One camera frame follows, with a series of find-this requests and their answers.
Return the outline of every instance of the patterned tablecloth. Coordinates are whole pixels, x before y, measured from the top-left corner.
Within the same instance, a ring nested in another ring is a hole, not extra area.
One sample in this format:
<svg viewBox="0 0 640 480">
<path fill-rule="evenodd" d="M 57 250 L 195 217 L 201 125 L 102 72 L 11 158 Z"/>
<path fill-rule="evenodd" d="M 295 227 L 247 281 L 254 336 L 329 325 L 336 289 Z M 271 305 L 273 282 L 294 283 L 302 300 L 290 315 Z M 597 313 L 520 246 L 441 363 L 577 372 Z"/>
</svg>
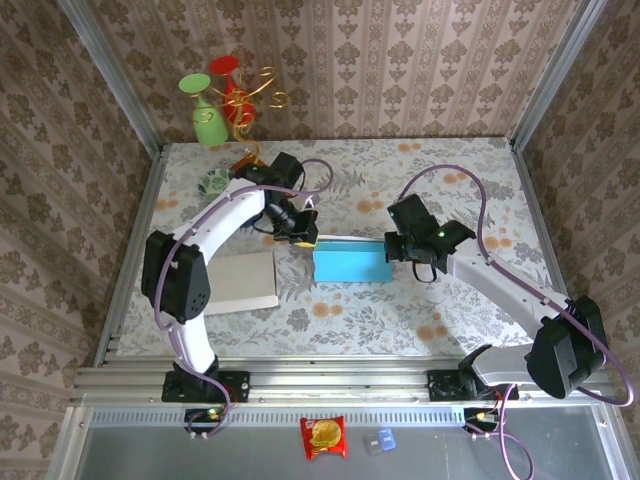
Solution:
<svg viewBox="0 0 640 480">
<path fill-rule="evenodd" d="M 487 246 L 537 281 L 549 284 L 520 178 L 504 139 L 323 140 L 265 142 L 263 159 L 278 152 L 303 160 L 323 158 L 335 169 L 318 205 L 320 233 L 382 237 L 394 228 L 386 211 L 418 171 L 453 163 L 475 172 L 489 194 Z M 171 231 L 206 204 L 198 183 L 212 168 L 229 167 L 244 147 L 209 150 L 199 144 L 171 148 L 150 232 Z M 307 168 L 307 187 L 327 179 L 321 165 Z M 456 171 L 438 171 L 415 186 L 440 222 L 454 218 L 476 228 L 480 194 Z M 394 354 L 459 355 L 490 342 L 524 343 L 526 335 L 486 297 L 450 276 L 430 286 L 416 282 L 409 264 L 394 266 L 388 284 L 316 284 L 312 251 L 275 244 L 255 231 L 236 232 L 218 255 L 273 250 L 280 306 L 207 317 L 209 339 L 221 355 Z M 118 354 L 171 355 L 166 334 L 153 321 L 149 301 L 136 287 Z"/>
</svg>

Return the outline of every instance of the snack package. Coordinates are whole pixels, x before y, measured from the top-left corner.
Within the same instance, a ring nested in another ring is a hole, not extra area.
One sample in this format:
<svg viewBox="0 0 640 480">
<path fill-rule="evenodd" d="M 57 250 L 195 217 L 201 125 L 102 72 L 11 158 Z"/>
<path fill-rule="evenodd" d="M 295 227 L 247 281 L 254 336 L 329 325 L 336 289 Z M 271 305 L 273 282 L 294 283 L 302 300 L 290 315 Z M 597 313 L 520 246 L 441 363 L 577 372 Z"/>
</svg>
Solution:
<svg viewBox="0 0 640 480">
<path fill-rule="evenodd" d="M 344 417 L 334 418 L 301 418 L 302 443 L 307 460 L 313 460 L 322 452 L 340 453 L 347 458 L 347 436 L 344 428 Z"/>
</svg>

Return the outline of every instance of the gold metal decoration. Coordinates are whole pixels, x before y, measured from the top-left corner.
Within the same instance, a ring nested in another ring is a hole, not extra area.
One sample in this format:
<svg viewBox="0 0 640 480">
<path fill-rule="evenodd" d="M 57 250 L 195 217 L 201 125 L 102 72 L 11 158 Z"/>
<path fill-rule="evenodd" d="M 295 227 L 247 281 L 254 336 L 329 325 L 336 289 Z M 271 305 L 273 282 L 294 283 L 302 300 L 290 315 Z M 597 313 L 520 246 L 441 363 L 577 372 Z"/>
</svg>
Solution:
<svg viewBox="0 0 640 480">
<path fill-rule="evenodd" d="M 254 91 L 247 93 L 238 84 L 235 83 L 231 77 L 231 73 L 239 67 L 240 62 L 236 57 L 227 55 L 220 57 L 211 62 L 209 69 L 216 75 L 221 75 L 226 79 L 226 86 L 224 91 L 210 85 L 209 82 L 205 82 L 202 79 L 204 74 L 188 75 L 181 81 L 180 88 L 185 93 L 198 99 L 198 105 L 192 112 L 192 120 L 194 128 L 198 134 L 198 140 L 201 143 L 209 146 L 215 146 L 223 143 L 225 140 L 220 141 L 222 135 L 219 125 L 220 113 L 215 109 L 222 109 L 224 116 L 227 118 L 231 125 L 231 132 L 233 137 L 239 142 L 250 144 L 254 147 L 254 151 L 247 149 L 247 153 L 255 157 L 255 161 L 260 158 L 260 144 L 253 139 L 248 138 L 251 126 L 255 121 L 256 111 L 255 107 L 266 108 L 284 108 L 290 101 L 289 95 L 285 92 L 276 91 L 271 94 L 271 101 L 268 104 L 256 104 L 254 103 L 254 96 L 262 93 L 265 89 L 271 86 L 278 77 L 277 71 L 274 67 L 263 67 L 258 72 L 258 77 L 263 79 L 262 85 Z M 244 72 L 240 71 L 238 82 L 242 84 Z M 223 103 L 220 105 L 211 105 L 202 99 L 202 92 L 207 88 L 211 89 L 217 95 L 220 95 L 223 99 Z"/>
</svg>

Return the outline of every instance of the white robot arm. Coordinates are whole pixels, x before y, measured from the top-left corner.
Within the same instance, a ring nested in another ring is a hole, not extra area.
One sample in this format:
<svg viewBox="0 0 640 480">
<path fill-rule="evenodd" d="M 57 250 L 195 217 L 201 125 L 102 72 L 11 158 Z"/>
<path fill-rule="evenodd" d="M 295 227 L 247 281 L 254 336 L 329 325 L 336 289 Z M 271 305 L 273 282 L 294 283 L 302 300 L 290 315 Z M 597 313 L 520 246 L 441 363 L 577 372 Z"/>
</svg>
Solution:
<svg viewBox="0 0 640 480">
<path fill-rule="evenodd" d="M 566 308 L 606 345 L 600 310 L 591 299 L 572 301 L 537 285 L 504 260 L 487 257 L 472 230 L 455 220 L 440 226 L 415 194 L 388 210 L 398 229 L 385 234 L 388 261 L 428 264 L 434 275 L 437 269 L 459 278 L 507 312 L 533 341 L 513 347 L 485 345 L 460 362 L 460 386 L 468 397 L 479 398 L 499 384 L 535 383 L 549 395 L 565 398 L 602 366 L 603 353 L 553 307 Z"/>
<path fill-rule="evenodd" d="M 284 193 L 303 174 L 302 164 L 285 153 L 280 153 L 268 167 L 246 165 L 222 195 L 188 224 L 168 235 L 156 231 L 147 239 L 142 293 L 154 305 L 161 285 L 160 311 L 170 317 L 169 323 L 161 328 L 169 331 L 178 360 L 186 371 L 213 376 L 217 370 L 217 358 L 204 324 L 203 311 L 211 295 L 206 266 L 236 230 L 264 214 L 274 226 L 276 239 L 315 244 L 317 212 L 298 210 Z M 250 188 L 257 185 L 265 188 Z M 163 264 L 177 239 L 182 238 L 184 241 L 163 277 Z"/>
</svg>

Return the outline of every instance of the floral wallpaper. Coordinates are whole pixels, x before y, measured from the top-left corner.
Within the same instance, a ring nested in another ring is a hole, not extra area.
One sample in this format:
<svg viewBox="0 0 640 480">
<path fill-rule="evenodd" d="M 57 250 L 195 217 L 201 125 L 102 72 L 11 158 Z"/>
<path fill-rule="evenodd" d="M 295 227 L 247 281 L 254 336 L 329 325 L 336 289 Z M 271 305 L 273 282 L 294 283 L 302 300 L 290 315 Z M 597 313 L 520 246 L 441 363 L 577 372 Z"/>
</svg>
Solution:
<svg viewBox="0 0 640 480">
<path fill-rule="evenodd" d="M 524 157 L 568 288 L 639 390 L 640 2 L 607 3 Z M 638 402 L 622 414 L 640 451 Z"/>
<path fill-rule="evenodd" d="M 233 54 L 291 97 L 256 138 L 505 136 L 577 0 L 91 0 L 165 143 L 195 140 L 186 74 Z"/>
<path fill-rule="evenodd" d="M 0 2 L 0 478 L 44 478 L 150 160 L 55 2 Z"/>
</svg>

